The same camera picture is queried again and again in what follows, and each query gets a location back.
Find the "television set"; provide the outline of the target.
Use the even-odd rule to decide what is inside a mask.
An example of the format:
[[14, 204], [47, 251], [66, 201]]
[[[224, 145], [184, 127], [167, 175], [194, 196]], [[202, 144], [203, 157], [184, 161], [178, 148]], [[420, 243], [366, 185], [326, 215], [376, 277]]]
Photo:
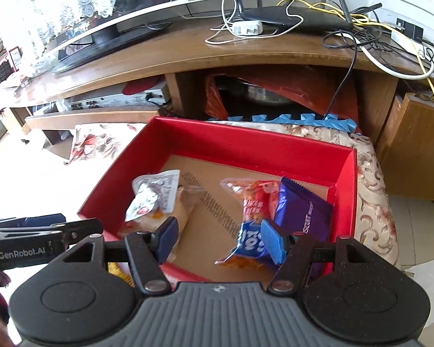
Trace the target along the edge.
[[171, 25], [145, 16], [161, 10], [208, 0], [79, 0], [81, 13], [57, 36], [58, 62], [54, 74], [62, 74], [118, 50], [150, 39]]

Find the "blue red spicy snack bag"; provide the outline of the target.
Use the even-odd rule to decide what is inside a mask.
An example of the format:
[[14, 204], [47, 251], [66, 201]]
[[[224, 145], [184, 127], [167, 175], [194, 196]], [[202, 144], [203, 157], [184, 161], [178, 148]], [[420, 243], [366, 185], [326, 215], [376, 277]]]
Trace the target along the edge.
[[215, 261], [216, 265], [244, 270], [267, 267], [275, 270], [260, 233], [261, 222], [273, 219], [278, 203], [280, 181], [226, 178], [220, 186], [242, 206], [242, 221], [235, 247]]

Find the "red plastic bag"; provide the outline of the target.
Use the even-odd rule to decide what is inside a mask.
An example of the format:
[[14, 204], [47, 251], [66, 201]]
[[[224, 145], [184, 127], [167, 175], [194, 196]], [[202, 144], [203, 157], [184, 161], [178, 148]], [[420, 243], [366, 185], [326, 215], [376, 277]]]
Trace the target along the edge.
[[333, 67], [302, 65], [217, 68], [205, 77], [205, 113], [220, 119], [229, 117], [217, 85], [217, 78], [222, 77], [258, 86], [318, 115], [329, 112], [342, 119], [358, 121], [356, 89], [354, 82], [345, 79], [345, 75], [345, 70]]

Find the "blue foam mat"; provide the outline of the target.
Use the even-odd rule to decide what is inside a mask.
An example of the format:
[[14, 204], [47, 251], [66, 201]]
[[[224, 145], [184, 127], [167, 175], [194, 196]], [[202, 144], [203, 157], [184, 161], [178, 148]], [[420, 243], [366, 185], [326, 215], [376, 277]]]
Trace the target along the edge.
[[249, 119], [242, 116], [228, 117], [227, 120], [210, 118], [208, 122], [241, 126], [246, 128], [263, 128], [266, 126], [292, 126], [292, 127], [312, 127], [329, 128], [346, 133], [359, 132], [357, 123], [350, 118], [339, 119], [337, 115], [330, 114], [326, 118], [316, 117], [316, 114], [300, 114], [297, 119], [290, 114], [282, 114], [274, 119], [269, 119], [266, 115], [253, 115]]

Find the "wooden side box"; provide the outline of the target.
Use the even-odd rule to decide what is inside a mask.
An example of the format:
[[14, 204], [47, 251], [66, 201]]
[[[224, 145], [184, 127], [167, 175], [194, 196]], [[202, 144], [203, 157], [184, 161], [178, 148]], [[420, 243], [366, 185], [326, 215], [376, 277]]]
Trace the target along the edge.
[[434, 104], [396, 96], [376, 154], [387, 193], [434, 201]]

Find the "purple biscuit packet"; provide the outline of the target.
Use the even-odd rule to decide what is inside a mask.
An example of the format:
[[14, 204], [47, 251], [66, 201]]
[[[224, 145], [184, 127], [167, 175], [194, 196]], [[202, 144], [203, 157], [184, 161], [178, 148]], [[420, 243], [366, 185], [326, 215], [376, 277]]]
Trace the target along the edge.
[[283, 177], [271, 226], [281, 236], [303, 233], [318, 242], [328, 242], [332, 206], [306, 187]]

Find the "clear bag bread bun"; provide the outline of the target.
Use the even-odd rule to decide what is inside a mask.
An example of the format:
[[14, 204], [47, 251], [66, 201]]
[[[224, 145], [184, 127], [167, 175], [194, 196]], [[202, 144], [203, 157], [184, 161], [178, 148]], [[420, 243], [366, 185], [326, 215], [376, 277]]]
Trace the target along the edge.
[[177, 219], [182, 235], [205, 192], [201, 186], [184, 183], [178, 169], [139, 176], [131, 185], [134, 198], [117, 232], [120, 238], [138, 231], [153, 232], [169, 217]]

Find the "black wifi router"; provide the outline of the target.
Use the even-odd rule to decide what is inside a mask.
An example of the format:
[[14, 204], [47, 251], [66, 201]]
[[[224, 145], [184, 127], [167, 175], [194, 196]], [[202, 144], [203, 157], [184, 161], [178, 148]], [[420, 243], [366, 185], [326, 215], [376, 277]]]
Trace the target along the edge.
[[[275, 27], [291, 27], [300, 23], [300, 29], [308, 32], [329, 32], [336, 30], [350, 30], [353, 21], [346, 0], [339, 0], [342, 13], [325, 13], [320, 7], [310, 8], [305, 4], [301, 6], [288, 6], [282, 2], [278, 6], [262, 6], [257, 0], [257, 7], [245, 9], [242, 0], [236, 0], [238, 13], [243, 21], [260, 21]], [[323, 9], [326, 0], [321, 0]]]

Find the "white power adapter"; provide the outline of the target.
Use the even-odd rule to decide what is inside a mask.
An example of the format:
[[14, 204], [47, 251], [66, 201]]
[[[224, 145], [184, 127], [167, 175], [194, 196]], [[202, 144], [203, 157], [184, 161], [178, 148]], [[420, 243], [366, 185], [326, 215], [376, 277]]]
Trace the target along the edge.
[[231, 31], [235, 36], [258, 36], [263, 32], [260, 21], [237, 21], [231, 26]]

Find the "red cardboard box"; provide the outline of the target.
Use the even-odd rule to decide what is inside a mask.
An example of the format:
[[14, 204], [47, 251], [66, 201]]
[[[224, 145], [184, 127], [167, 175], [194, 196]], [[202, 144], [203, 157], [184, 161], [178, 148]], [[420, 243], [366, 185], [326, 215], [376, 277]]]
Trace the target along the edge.
[[357, 159], [354, 149], [253, 128], [156, 117], [120, 153], [80, 207], [96, 218], [107, 240], [117, 238], [134, 198], [132, 181], [177, 169], [182, 184], [201, 196], [186, 223], [175, 260], [162, 270], [172, 282], [260, 281], [272, 275], [219, 264], [235, 247], [243, 205], [224, 187], [226, 179], [289, 178], [333, 207], [329, 237], [352, 236], [356, 224]]

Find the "floral table cloth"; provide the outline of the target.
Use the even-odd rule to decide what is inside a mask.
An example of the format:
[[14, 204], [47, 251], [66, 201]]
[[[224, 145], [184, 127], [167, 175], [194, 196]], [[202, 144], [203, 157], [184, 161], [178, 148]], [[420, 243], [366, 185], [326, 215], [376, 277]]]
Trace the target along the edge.
[[76, 128], [72, 168], [96, 171], [79, 217], [96, 218], [116, 239], [134, 198], [132, 182], [177, 169], [201, 200], [166, 271], [212, 278], [236, 245], [244, 208], [224, 179], [291, 179], [332, 206], [328, 240], [349, 235], [392, 265], [398, 242], [390, 203], [368, 138], [303, 125], [192, 121], [156, 117], [147, 124], [84, 124]]

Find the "wooden TV cabinet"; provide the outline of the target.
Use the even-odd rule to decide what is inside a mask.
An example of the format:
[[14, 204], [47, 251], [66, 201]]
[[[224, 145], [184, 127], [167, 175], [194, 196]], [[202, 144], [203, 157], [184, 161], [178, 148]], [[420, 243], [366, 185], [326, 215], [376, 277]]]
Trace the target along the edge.
[[226, 45], [207, 45], [216, 21], [173, 23], [164, 34], [62, 74], [46, 72], [20, 93], [4, 92], [5, 107], [30, 107], [122, 82], [163, 74], [170, 82], [175, 110], [198, 117], [202, 94], [199, 76], [205, 70], [250, 65], [308, 65], [354, 68], [358, 87], [359, 126], [377, 141], [390, 113], [398, 79], [383, 73], [364, 54], [356, 58], [345, 49], [327, 49], [322, 37], [291, 33], [279, 38], [250, 39]]

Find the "silver DVD player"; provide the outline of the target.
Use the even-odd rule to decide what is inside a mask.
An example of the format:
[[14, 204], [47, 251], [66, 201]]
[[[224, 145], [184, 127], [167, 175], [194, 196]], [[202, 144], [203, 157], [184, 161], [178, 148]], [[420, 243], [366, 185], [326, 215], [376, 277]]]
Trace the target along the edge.
[[49, 104], [33, 106], [30, 111], [32, 115], [45, 115], [96, 108], [140, 107], [153, 110], [170, 100], [168, 85], [164, 77], [159, 77], [155, 85], [141, 91], [142, 85], [148, 85], [147, 81], [137, 80], [112, 85]]

